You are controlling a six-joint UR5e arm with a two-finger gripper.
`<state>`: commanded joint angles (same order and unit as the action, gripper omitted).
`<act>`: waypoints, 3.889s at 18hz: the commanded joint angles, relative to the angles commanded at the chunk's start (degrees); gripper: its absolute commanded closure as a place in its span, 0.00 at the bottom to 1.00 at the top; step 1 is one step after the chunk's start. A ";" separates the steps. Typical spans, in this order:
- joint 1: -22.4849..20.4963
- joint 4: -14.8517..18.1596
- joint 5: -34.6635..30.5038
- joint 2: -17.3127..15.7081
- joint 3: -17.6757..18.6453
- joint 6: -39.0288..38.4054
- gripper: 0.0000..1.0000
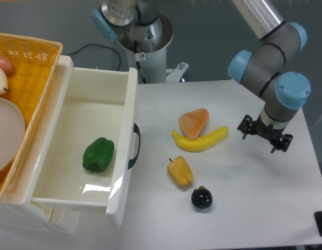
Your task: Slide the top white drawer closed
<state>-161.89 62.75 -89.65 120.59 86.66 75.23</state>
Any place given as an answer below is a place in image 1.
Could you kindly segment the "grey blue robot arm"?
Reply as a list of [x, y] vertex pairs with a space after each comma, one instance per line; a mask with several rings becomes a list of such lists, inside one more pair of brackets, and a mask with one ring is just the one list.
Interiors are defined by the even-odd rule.
[[272, 152], [286, 152], [291, 134], [283, 131], [311, 93], [311, 84], [297, 72], [280, 70], [302, 50], [307, 42], [305, 29], [286, 22], [270, 1], [233, 1], [252, 31], [262, 42], [259, 51], [240, 51], [228, 66], [228, 75], [264, 101], [258, 118], [245, 115], [238, 126], [243, 134], [269, 141]]

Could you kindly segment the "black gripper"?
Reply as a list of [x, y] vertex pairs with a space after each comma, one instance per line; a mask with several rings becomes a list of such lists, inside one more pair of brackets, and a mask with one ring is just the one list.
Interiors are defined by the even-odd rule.
[[243, 140], [247, 135], [258, 135], [268, 140], [272, 145], [271, 153], [275, 151], [286, 152], [293, 139], [293, 135], [283, 134], [282, 129], [274, 129], [272, 124], [265, 125], [261, 118], [254, 121], [249, 115], [244, 116], [237, 130], [242, 133]]

